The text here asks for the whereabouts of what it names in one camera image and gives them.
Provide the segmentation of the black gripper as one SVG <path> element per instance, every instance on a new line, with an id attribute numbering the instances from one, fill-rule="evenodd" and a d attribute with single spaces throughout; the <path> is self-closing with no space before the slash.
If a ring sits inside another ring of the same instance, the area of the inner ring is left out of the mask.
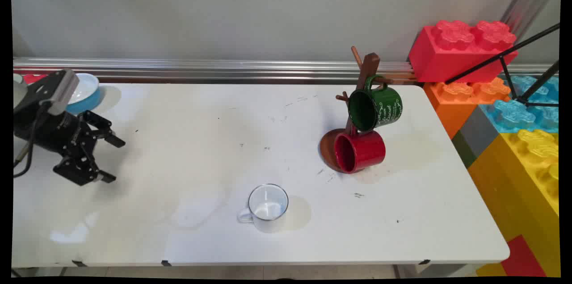
<path id="1" fill-rule="evenodd" d="M 108 119 L 92 111 L 51 115 L 40 105 L 29 104 L 16 106 L 13 123 L 14 135 L 25 141 L 19 156 L 31 154 L 34 146 L 60 154 L 62 160 L 53 172 L 78 186 L 116 180 L 116 176 L 99 168 L 93 156 L 96 139 L 104 139 L 116 148 L 126 144 L 116 136 Z"/>

